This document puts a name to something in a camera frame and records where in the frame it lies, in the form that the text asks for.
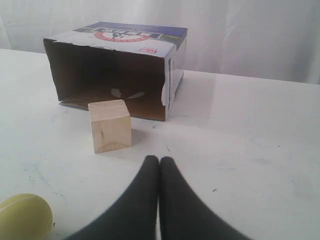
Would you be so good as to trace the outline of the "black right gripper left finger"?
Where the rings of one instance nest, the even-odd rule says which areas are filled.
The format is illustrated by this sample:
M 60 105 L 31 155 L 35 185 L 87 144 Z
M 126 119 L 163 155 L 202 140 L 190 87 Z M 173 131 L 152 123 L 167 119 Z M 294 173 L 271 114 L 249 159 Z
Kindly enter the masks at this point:
M 67 239 L 154 240 L 159 177 L 159 159 L 147 155 L 123 194 L 97 219 Z

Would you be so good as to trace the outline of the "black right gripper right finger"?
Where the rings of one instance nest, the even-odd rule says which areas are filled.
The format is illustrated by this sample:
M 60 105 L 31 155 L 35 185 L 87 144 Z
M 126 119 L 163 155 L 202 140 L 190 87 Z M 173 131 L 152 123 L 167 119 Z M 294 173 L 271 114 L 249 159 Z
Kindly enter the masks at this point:
M 159 220 L 163 240 L 245 240 L 192 190 L 171 157 L 160 160 Z

